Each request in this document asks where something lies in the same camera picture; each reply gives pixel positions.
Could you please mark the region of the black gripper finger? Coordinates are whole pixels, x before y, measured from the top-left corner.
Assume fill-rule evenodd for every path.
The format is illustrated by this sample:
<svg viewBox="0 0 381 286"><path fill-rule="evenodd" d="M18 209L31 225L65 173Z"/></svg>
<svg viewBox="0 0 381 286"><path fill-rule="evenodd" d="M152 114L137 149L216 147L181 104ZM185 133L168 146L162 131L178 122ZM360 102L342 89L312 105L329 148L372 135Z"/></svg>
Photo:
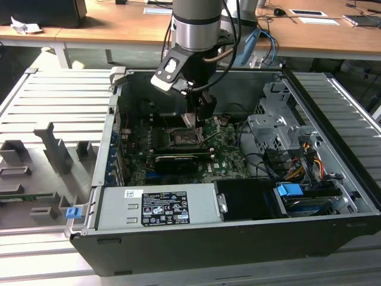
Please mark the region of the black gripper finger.
<svg viewBox="0 0 381 286"><path fill-rule="evenodd" d="M186 113L196 114L199 107L199 93L193 89L187 91L186 99Z"/></svg>
<svg viewBox="0 0 381 286"><path fill-rule="evenodd" d="M199 122L210 118L217 105L215 96L210 94L203 94L199 98L199 106L196 112L196 118Z"/></svg>

